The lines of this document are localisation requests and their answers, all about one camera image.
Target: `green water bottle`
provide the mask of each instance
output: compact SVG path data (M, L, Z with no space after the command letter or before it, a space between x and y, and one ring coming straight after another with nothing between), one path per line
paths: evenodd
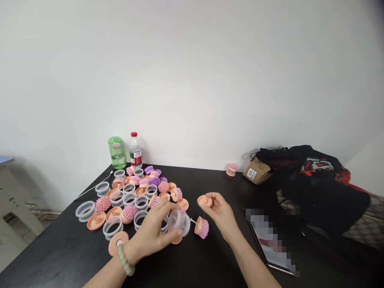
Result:
M123 140L118 136L114 136L109 138L108 144L113 168L116 170L123 169L125 166L127 166L127 162L125 161Z

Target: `cardboard box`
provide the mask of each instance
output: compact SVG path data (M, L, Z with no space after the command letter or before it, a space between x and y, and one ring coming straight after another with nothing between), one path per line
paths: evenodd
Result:
M272 176L268 172L271 170L270 166L259 161L256 157L249 163L243 175L246 176L254 184L262 184Z

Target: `tablet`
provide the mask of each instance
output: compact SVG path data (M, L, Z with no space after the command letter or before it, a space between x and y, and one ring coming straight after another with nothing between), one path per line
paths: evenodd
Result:
M246 219L251 227L257 245L265 264L281 272L298 276L296 266L290 259L290 253L282 245L281 238L273 233L272 222L268 221L268 215L261 215L262 210L244 209Z

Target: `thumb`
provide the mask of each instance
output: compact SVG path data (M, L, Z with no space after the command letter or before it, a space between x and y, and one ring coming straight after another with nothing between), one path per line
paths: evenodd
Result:
M176 239L177 237L181 236L181 234L183 234L183 230L180 230L180 229L168 231L165 235L163 235L161 237L162 246L163 247L167 246L174 239Z
M208 216L210 216L210 218L212 218L213 220L215 220L216 218L216 212L214 210L212 210L212 208L206 206L206 205L201 205L200 208L206 213L208 214Z

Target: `green bead bracelet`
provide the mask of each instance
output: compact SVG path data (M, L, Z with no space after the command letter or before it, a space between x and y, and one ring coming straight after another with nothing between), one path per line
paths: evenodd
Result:
M123 244L120 244L117 247L117 252L119 254L119 258L120 258L121 264L123 265L126 274L128 276L132 276L134 274L134 272L135 272L135 266L132 266L132 267L129 266L129 264L127 262L127 259L125 258Z

